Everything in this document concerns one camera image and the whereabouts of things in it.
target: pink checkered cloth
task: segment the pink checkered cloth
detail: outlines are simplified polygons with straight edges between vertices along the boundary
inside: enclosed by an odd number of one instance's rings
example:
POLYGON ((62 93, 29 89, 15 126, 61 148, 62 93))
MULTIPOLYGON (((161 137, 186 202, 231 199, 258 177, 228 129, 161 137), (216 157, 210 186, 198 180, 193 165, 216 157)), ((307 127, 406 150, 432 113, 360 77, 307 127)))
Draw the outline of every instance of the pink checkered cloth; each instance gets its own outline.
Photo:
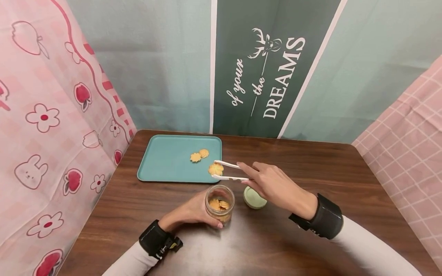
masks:
POLYGON ((353 145, 442 270, 442 56, 353 145))
POLYGON ((1 275, 55 275, 136 129, 64 0, 0 2, 1 275))

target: black wrist cuff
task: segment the black wrist cuff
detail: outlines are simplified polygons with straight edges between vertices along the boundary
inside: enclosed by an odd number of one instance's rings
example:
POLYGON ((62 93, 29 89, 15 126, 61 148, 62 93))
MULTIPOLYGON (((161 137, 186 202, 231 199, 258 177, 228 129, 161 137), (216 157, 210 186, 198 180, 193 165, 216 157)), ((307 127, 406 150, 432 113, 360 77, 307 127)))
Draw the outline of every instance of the black wrist cuff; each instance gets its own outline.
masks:
POLYGON ((295 214, 290 215, 289 219, 300 228, 311 230, 316 235, 328 239, 336 237, 344 224, 339 206, 321 194, 318 194, 318 207, 313 219, 308 221, 295 214))
POLYGON ((144 230, 138 241, 149 256, 155 257, 158 260, 161 260, 170 249, 176 252, 183 246, 183 242, 178 237, 175 238, 171 233, 161 229, 158 225, 158 220, 152 222, 144 230))

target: light teal backdrop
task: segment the light teal backdrop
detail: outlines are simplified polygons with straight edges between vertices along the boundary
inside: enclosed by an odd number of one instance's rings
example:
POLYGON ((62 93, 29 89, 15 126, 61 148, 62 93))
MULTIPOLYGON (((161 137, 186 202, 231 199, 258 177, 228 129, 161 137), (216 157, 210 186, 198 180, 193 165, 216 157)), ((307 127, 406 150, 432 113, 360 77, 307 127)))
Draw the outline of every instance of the light teal backdrop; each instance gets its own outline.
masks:
MULTIPOLYGON (((68 0, 138 129, 208 132, 210 0, 68 0)), ((440 0, 349 0, 283 137, 352 142, 442 52, 440 0)))

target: tongs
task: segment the tongs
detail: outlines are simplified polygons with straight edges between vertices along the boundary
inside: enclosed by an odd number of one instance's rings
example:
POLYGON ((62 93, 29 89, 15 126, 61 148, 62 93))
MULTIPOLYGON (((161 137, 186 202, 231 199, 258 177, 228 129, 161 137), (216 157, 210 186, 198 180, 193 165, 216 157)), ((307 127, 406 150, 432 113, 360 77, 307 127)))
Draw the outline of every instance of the tongs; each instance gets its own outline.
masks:
MULTIPOLYGON (((214 163, 218 163, 218 164, 221 164, 223 166, 227 166, 227 167, 231 167, 231 168, 235 168, 235 169, 241 170, 241 168, 239 166, 233 165, 233 164, 221 161, 221 160, 215 160, 214 163)), ((241 181, 249 180, 248 178, 244 178, 244 177, 220 176, 220 175, 217 175, 217 174, 213 174, 212 177, 216 178, 216 179, 219 179, 219 180, 229 180, 229 179, 230 180, 241 180, 241 181)))

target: white sleeve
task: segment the white sleeve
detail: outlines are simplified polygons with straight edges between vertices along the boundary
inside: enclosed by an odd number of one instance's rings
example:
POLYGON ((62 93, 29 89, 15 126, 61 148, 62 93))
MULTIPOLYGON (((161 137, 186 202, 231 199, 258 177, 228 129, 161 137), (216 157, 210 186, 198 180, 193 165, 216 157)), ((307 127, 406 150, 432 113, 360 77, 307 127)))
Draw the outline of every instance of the white sleeve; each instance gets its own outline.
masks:
POLYGON ((103 276, 144 276, 157 262, 158 260, 149 256, 137 241, 106 270, 103 276))
POLYGON ((373 276, 422 276, 401 255, 353 220, 343 216, 342 230, 332 239, 373 276))

